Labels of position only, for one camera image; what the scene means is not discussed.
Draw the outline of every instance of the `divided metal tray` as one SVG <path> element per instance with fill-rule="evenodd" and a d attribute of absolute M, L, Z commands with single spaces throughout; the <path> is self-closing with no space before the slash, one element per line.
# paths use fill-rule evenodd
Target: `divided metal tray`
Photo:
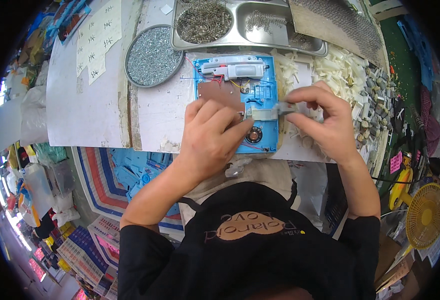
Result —
<path fill-rule="evenodd" d="M 295 34 L 292 22 L 291 10 L 283 0 L 271 1 L 248 1 L 248 0 L 225 0 L 225 7 L 232 16 L 229 31 L 216 41 L 205 44 L 193 44 L 180 38 L 177 28 L 171 31 L 171 46 L 175 50 L 190 50 L 217 46 L 253 46 L 270 47 L 299 51 L 314 56 L 325 57 L 328 54 L 328 44 L 312 36 L 306 36 L 306 41 L 291 42 L 289 39 Z M 181 0 L 175 0 L 173 11 L 173 24 L 185 10 Z M 253 31 L 247 29 L 248 17 L 253 11 L 276 15 L 278 18 L 289 21 L 287 25 L 271 25 L 273 34 L 265 32 L 263 28 L 253 27 Z"/>

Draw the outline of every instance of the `metal tray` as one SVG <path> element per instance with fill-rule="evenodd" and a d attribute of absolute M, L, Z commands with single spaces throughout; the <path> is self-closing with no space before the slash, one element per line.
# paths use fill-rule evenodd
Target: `metal tray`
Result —
<path fill-rule="evenodd" d="M 178 72 L 178 70 L 180 69 L 180 67 L 182 66 L 182 64 L 183 64 L 183 60 L 185 59 L 185 53 L 181 50 L 181 59 L 180 59 L 180 61 L 178 62 L 178 65 L 175 67 L 175 69 L 173 69 L 173 72 L 167 77 L 167 78 L 165 78 L 164 80 L 162 80 L 162 81 L 160 81 L 160 82 L 158 82 L 158 83 L 156 83 L 156 84 L 154 84 L 154 85 L 150 85 L 150 86 L 147 86 L 147 85 L 139 85 L 137 82 L 135 82 L 133 79 L 132 79 L 132 77 L 130 76 L 130 73 L 128 73 L 128 58 L 130 57 L 130 51 L 132 50 L 132 47 L 133 47 L 133 45 L 135 44 L 135 42 L 137 41 L 137 39 L 145 32 L 145 31 L 147 31 L 147 30 L 150 30 L 150 29 L 153 29 L 153 28 L 157 28 L 157 27 L 171 27 L 170 25 L 168 25 L 168 24 L 157 24 L 157 25 L 153 25 L 153 26 L 150 26 L 150 27 L 148 27 L 148 28 L 145 28 L 144 30 L 142 30 L 134 39 L 133 39 L 133 41 L 130 43 L 130 45 L 128 46 L 128 49 L 127 49 L 127 53 L 126 53 L 126 55 L 125 55 L 125 59 L 123 60 L 123 69 L 125 70 L 125 75 L 127 76 L 127 79 L 128 79 L 128 81 L 130 81 L 131 82 L 131 84 L 133 84 L 134 86 L 137 86 L 137 87 L 155 87 L 155 86 L 157 86 L 157 85 L 159 85 L 159 84 L 162 84 L 162 83 L 164 83 L 165 81 L 167 81 L 167 80 L 169 80 L 173 75 L 175 75 L 177 72 Z"/>
<path fill-rule="evenodd" d="M 263 28 L 254 27 L 253 31 L 247 31 L 247 17 L 250 13 L 258 10 L 265 14 L 274 14 L 286 21 L 292 21 L 291 10 L 287 3 L 283 0 L 248 1 L 248 0 L 226 0 L 226 9 L 232 15 L 231 28 L 221 38 L 211 43 L 193 44 L 180 38 L 177 30 L 173 27 L 171 31 L 171 47 L 175 50 L 190 50 L 217 46 L 260 46 L 277 49 L 285 49 L 290 51 L 298 51 L 301 53 L 325 57 L 328 54 L 328 44 L 319 38 L 312 36 L 307 37 L 307 43 L 291 43 L 289 37 L 295 33 L 293 24 L 277 27 L 271 25 L 273 34 L 269 34 Z M 185 6 L 181 0 L 175 0 L 173 11 L 173 22 L 184 11 Z"/>

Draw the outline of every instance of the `round metal tray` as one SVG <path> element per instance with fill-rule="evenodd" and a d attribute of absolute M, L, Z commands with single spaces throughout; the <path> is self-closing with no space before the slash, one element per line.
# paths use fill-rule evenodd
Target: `round metal tray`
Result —
<path fill-rule="evenodd" d="M 141 32 L 140 32 L 140 33 L 139 33 L 139 34 L 133 39 L 133 41 L 132 41 L 132 42 L 130 43 L 130 45 L 128 46 L 128 50 L 127 50 L 127 53 L 126 53 L 126 55 L 125 55 L 125 59 L 124 59 L 124 61 L 123 61 L 123 69 L 125 70 L 125 75 L 127 76 L 128 81 L 130 81 L 134 86 L 137 86 L 137 87 L 155 87 L 155 86 L 157 86 L 157 85 L 159 85 L 159 84 L 162 84 L 162 83 L 164 83 L 165 81 L 169 80 L 173 75 L 175 75 L 175 73 L 178 72 L 178 70 L 180 69 L 181 65 L 183 64 L 183 60 L 184 60 L 184 58 L 185 58 L 185 56 L 184 56 L 185 52 L 181 50 L 181 59 L 179 60 L 178 65 L 175 67 L 175 69 L 173 69 L 172 73 L 171 73 L 167 78 L 165 78 L 164 80 L 162 80 L 162 81 L 160 81 L 160 82 L 158 82 L 158 83 L 156 83 L 156 84 L 154 84 L 154 85 L 147 86 L 147 85 L 141 85 L 141 84 L 138 84 L 137 82 L 135 82 L 135 81 L 132 79 L 132 77 L 131 77 L 130 74 L 128 73 L 128 58 L 130 58 L 130 51 L 132 50 L 132 47 L 133 47 L 133 45 L 136 43 L 137 39 L 138 39 L 143 33 L 145 33 L 145 31 L 148 31 L 148 30 L 150 30 L 150 29 L 157 28 L 157 27 L 170 27 L 170 30 L 172 30 L 171 26 L 168 25 L 168 24 L 157 24 L 157 25 L 153 25 L 153 26 L 151 26 L 151 27 L 148 27 L 148 28 L 145 28 L 144 30 L 142 30 L 142 31 L 141 31 Z"/>

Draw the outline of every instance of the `green floor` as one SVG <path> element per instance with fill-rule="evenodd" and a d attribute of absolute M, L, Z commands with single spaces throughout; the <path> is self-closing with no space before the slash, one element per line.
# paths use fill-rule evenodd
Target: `green floor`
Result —
<path fill-rule="evenodd" d="M 420 62 L 413 51 L 409 50 L 408 44 L 397 25 L 397 21 L 401 20 L 402 16 L 392 17 L 380 22 L 385 45 L 388 52 L 388 59 L 390 65 L 393 66 L 395 73 L 398 74 L 397 90 L 403 96 L 405 106 L 409 107 L 411 104 L 415 105 L 417 111 L 420 111 L 420 86 L 421 86 L 421 69 Z M 415 124 L 411 117 L 409 109 L 406 109 L 405 120 L 410 124 L 411 129 L 415 130 Z M 393 179 L 390 176 L 389 168 L 385 168 L 385 164 L 389 163 L 390 157 L 394 153 L 390 153 L 391 148 L 397 141 L 397 135 L 393 135 L 391 145 L 387 145 L 384 157 L 384 165 L 380 177 Z M 387 182 L 384 182 L 379 190 L 380 195 L 384 194 L 389 187 Z M 388 200 L 382 199 L 382 213 L 389 211 Z"/>

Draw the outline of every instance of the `yellow fan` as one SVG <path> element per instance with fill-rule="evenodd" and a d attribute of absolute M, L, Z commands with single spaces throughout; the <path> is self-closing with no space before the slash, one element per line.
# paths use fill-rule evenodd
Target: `yellow fan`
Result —
<path fill-rule="evenodd" d="M 428 183 L 422 186 L 412 198 L 406 184 L 398 197 L 399 203 L 405 202 L 407 212 L 407 237 L 416 249 L 430 247 L 440 235 L 440 185 Z"/>

